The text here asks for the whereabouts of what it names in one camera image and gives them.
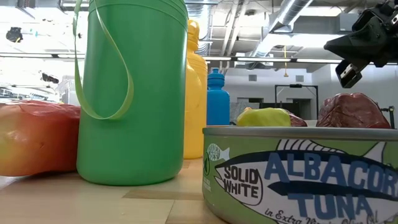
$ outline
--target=tuna logo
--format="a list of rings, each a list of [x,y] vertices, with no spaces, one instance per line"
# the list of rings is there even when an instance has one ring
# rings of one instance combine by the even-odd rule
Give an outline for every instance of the tuna logo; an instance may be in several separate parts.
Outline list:
[[[207,147],[207,154],[211,161],[218,161],[220,159],[227,161],[229,159],[229,148],[223,151],[216,144],[210,144],[209,147]]]
[[[385,142],[354,156],[313,141],[283,139],[215,166],[217,183],[247,208],[284,224],[378,224],[398,216],[398,170]]]

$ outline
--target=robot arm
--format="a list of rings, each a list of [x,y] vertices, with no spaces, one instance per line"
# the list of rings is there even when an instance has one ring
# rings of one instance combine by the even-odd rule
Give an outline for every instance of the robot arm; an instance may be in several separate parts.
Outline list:
[[[353,33],[328,41],[324,46],[343,58],[336,73],[343,88],[351,88],[361,71],[371,62],[383,67],[398,62],[398,0],[379,3],[363,11],[353,25]]]

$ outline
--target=can label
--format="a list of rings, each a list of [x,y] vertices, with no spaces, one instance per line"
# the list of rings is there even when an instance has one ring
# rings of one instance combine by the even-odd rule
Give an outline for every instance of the can label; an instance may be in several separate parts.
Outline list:
[[[203,161],[203,194],[232,220],[398,223],[396,142],[238,139],[206,137]]]

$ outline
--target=wooden table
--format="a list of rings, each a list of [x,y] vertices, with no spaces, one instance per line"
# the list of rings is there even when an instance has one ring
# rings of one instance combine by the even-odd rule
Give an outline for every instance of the wooden table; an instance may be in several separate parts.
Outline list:
[[[225,223],[205,206],[201,159],[179,175],[144,187],[110,187],[78,174],[0,176],[0,224]]]

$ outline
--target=can lid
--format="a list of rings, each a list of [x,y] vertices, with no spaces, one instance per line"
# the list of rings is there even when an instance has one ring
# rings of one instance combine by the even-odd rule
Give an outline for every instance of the can lid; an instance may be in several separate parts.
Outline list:
[[[219,73],[218,71],[219,71],[218,68],[213,68],[213,72],[210,73],[210,74],[207,76],[207,79],[211,79],[211,78],[220,78],[220,79],[224,80],[224,75],[221,74],[221,73]]]
[[[277,139],[327,139],[345,141],[398,141],[398,131],[371,128],[225,127],[203,129],[205,136],[253,136]]]

